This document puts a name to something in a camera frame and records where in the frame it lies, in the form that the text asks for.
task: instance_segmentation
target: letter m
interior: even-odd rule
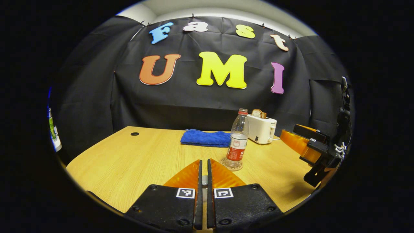
[[[211,72],[218,85],[222,85],[227,75],[230,78],[226,82],[228,87],[245,89],[247,84],[244,82],[244,63],[247,58],[241,55],[231,55],[226,64],[223,64],[215,52],[201,52],[203,66],[201,77],[197,79],[198,85],[211,86],[214,81],[211,79]]]

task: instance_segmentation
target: white wall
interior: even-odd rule
[[[195,16],[240,19],[281,32],[291,37],[316,35],[304,23],[283,10],[260,0],[147,0],[132,5],[117,15],[144,24]]]
[[[182,17],[190,17],[194,14],[194,16],[216,16],[216,17],[225,17],[225,18],[232,18],[232,19],[240,19],[244,21],[248,21],[254,24],[262,25],[265,24],[266,28],[270,28],[281,32],[285,35],[291,35],[291,37],[301,37],[303,36],[301,33],[282,25],[278,22],[272,21],[270,19],[264,18],[259,15],[255,15],[252,13],[244,12],[241,10],[233,10],[233,9],[226,9],[226,8],[193,8],[193,9],[185,9],[179,10],[171,13],[167,13],[164,15],[157,16],[153,22],[160,22],[169,19],[175,18],[182,18]]]
[[[147,6],[142,3],[132,5],[125,10],[119,12],[117,15],[125,16],[131,19],[134,19],[138,22],[143,22],[143,24],[151,23],[156,18],[156,14],[149,9]]]

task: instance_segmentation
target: plastic water bottle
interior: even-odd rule
[[[51,129],[51,135],[52,135],[52,139],[53,141],[56,141],[56,134],[55,134],[55,129],[53,127],[53,120],[52,120],[52,110],[51,108],[49,108],[49,127]]]
[[[238,116],[234,120],[230,133],[229,149],[227,151],[224,164],[227,167],[238,167],[243,158],[244,150],[247,145],[249,136],[249,120],[247,118],[247,109],[240,108]]]

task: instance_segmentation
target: purple letter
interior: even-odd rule
[[[270,90],[276,94],[283,94],[282,73],[283,73],[284,67],[276,62],[272,62],[271,64],[273,66],[274,81],[273,81],[273,86],[272,88],[270,88]]]

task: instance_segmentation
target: cork coaster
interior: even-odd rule
[[[224,160],[225,159],[226,158],[220,160],[220,164],[223,165],[225,168],[229,169],[230,171],[234,172],[234,171],[238,171],[238,170],[243,168],[243,162],[241,162],[241,161],[240,161],[240,165],[237,166],[237,167],[227,167],[226,165],[224,165]]]

